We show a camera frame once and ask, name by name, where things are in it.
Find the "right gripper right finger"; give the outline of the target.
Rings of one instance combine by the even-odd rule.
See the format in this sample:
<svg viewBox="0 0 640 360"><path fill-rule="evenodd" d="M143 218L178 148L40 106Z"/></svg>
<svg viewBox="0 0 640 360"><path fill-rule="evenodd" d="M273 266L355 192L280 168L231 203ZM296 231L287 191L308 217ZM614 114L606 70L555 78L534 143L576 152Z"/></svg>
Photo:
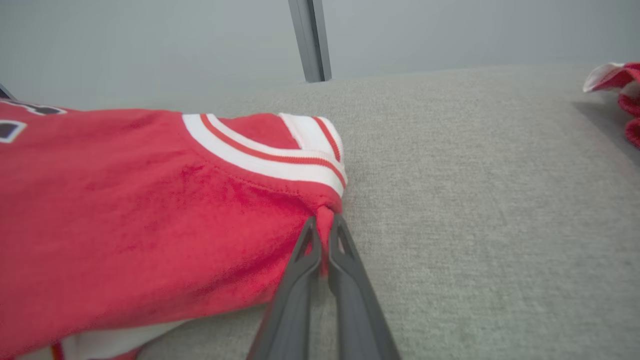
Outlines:
<svg viewBox="0 0 640 360"><path fill-rule="evenodd" d="M375 294L345 219L335 214L327 259L336 300L340 360L400 360L393 333Z"/></svg>

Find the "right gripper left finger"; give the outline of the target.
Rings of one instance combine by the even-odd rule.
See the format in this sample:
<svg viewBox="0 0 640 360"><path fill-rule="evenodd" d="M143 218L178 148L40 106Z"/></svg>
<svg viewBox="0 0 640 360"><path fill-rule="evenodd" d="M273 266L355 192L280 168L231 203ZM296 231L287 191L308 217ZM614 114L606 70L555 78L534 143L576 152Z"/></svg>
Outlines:
<svg viewBox="0 0 640 360"><path fill-rule="evenodd" d="M305 222L247 354L249 360L309 358L312 286L322 263L317 220Z"/></svg>

